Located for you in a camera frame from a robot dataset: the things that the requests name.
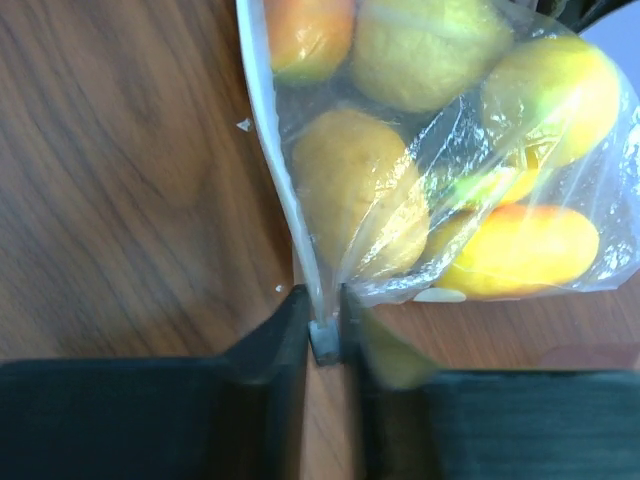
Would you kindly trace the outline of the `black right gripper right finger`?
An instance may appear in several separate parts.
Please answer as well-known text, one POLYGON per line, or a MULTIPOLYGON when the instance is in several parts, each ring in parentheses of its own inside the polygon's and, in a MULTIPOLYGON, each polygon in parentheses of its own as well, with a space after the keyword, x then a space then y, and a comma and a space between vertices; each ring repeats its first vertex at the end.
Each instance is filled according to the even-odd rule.
POLYGON ((633 370, 447 369, 349 289, 341 349, 357 479, 635 479, 633 370))

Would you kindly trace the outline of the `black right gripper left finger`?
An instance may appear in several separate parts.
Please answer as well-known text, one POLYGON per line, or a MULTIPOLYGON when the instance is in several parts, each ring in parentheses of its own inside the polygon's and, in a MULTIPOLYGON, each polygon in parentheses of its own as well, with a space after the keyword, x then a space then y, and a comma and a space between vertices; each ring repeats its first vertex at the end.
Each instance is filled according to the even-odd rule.
POLYGON ((310 299, 225 352, 1 367, 5 479, 296 479, 310 299))

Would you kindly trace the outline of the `clear zip top bag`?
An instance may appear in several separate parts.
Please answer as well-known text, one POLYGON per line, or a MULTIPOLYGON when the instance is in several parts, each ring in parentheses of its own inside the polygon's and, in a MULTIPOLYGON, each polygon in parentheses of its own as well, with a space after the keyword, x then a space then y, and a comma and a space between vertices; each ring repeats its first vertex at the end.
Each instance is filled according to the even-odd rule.
POLYGON ((294 245, 296 267, 312 302, 310 343, 319 363, 341 357, 340 293, 349 289, 370 309, 381 304, 463 303, 520 300, 529 297, 613 290, 639 269, 639 70, 632 63, 629 42, 639 7, 627 4, 575 31, 543 15, 537 3, 492 1, 513 31, 513 43, 473 86, 441 109, 411 113, 376 102, 351 78, 351 52, 358 10, 356 3, 351 48, 334 74, 309 85, 278 82, 271 70, 263 3, 236 5, 242 63, 255 128, 281 201, 294 245), (544 37, 576 36, 600 49, 616 66, 621 80, 620 109, 609 134, 587 155, 570 164, 540 168, 549 174, 539 193, 525 205, 552 204, 587 217, 600 235, 591 267, 576 280, 521 298, 472 300, 454 290, 435 287, 447 261, 423 257, 406 272, 389 278, 349 278, 335 272, 321 257, 309 232, 292 166, 292 149, 307 125, 319 115, 350 108, 376 117, 402 137, 415 161, 430 212, 429 235, 456 210, 445 203, 447 185, 475 174, 511 167, 497 153, 482 119, 482 87, 496 64, 523 43, 544 37))

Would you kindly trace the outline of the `red fake mango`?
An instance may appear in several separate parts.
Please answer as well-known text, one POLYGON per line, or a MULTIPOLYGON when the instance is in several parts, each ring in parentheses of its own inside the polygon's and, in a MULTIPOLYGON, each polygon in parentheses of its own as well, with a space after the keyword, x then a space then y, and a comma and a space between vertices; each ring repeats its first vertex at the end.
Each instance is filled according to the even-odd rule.
POLYGON ((356 3, 272 0, 263 6, 275 79, 309 85, 330 78, 351 48, 356 3))

